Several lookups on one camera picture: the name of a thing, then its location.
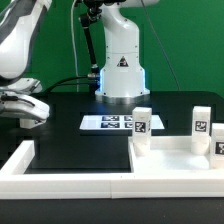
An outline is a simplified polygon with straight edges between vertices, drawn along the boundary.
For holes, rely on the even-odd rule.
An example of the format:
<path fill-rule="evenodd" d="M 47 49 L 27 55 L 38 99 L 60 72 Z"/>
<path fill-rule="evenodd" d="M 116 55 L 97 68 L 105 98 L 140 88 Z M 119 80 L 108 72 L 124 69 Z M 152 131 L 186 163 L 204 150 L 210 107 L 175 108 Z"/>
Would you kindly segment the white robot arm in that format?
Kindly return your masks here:
<path fill-rule="evenodd" d="M 92 64 L 100 101 L 127 102 L 150 94 L 145 87 L 145 70 L 139 62 L 139 28 L 120 14 L 122 8 L 145 7 L 159 0 L 77 0 L 87 7 L 79 17 L 85 35 L 101 20 L 106 41 L 106 63 Z M 11 0 L 0 12 L 0 116 L 44 123 L 49 106 L 31 96 L 37 85 L 28 85 L 28 67 L 33 39 L 52 0 Z"/>

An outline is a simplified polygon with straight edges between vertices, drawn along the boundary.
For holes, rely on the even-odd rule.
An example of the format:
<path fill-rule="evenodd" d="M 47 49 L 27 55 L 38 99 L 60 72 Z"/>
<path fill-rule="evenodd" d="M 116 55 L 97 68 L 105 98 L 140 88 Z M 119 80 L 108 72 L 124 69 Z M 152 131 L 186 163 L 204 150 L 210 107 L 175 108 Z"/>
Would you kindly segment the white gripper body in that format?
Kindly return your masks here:
<path fill-rule="evenodd" d="M 41 90 L 40 81 L 34 78 L 22 78 L 14 84 L 0 87 L 0 116 L 46 121 L 50 107 L 31 96 Z"/>

